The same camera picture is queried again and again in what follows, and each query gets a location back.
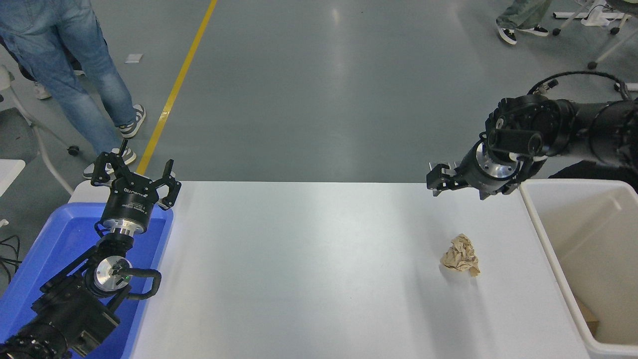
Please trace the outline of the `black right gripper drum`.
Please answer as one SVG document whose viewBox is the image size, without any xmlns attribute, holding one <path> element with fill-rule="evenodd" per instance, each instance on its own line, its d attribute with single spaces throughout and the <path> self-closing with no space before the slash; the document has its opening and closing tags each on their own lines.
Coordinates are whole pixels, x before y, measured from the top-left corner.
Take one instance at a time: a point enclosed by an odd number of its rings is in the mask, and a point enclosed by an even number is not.
<svg viewBox="0 0 638 359">
<path fill-rule="evenodd" d="M 476 144 L 458 166 L 458 179 L 492 195 L 501 193 L 518 174 L 520 162 L 501 164 L 488 152 L 486 144 Z"/>
</svg>

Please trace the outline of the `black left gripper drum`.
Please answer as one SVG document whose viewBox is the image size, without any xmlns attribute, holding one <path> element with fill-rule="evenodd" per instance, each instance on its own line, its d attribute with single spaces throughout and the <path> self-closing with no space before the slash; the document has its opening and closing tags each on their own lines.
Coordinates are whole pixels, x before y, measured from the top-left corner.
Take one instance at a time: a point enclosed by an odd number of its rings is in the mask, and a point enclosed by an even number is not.
<svg viewBox="0 0 638 359">
<path fill-rule="evenodd" d="M 148 227 L 158 199 L 157 189 L 149 181 L 138 180 L 131 184 L 125 179 L 116 179 L 110 187 L 102 226 L 114 227 L 117 222 L 128 221 L 138 227 Z"/>
</svg>

